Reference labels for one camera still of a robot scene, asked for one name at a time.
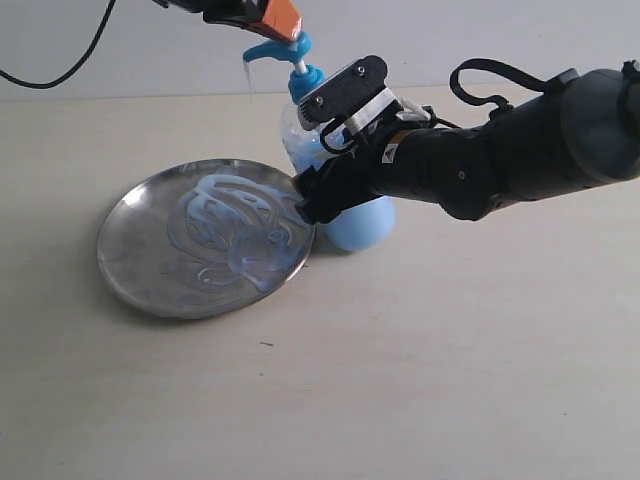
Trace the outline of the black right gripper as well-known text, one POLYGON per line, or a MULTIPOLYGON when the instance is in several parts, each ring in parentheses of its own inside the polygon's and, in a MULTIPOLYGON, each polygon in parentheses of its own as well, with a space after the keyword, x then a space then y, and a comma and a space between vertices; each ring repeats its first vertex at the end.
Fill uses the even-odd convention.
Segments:
POLYGON ((302 198, 297 203, 301 219, 309 225, 328 224, 344 210, 381 197, 376 183, 388 177, 382 171, 392 163, 383 156, 393 137, 432 126, 431 112, 381 116, 357 135, 351 150, 327 160, 319 170, 295 175, 291 183, 302 198))

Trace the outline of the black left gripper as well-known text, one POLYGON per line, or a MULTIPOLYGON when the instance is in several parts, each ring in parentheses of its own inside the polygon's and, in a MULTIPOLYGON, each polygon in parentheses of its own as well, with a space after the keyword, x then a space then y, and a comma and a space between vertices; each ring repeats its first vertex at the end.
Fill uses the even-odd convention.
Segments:
MULTIPOLYGON (((248 17, 240 0, 154 0, 158 6, 176 7, 200 15, 207 24, 246 25, 248 17)), ((249 29, 263 37, 279 42, 295 42, 303 27, 303 17, 289 0, 270 0, 258 9, 249 29)))

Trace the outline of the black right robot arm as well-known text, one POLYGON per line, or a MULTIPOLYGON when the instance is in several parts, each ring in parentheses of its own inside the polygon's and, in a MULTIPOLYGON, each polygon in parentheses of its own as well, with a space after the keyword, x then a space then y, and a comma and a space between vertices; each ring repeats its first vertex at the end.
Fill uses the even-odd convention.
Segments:
POLYGON ((488 59, 469 69, 501 75, 535 92, 519 106, 491 95, 488 121, 446 128, 424 109, 396 106, 356 147, 299 174, 297 211, 310 224, 383 197, 439 205, 477 221, 535 202, 639 175, 639 63, 542 81, 488 59))

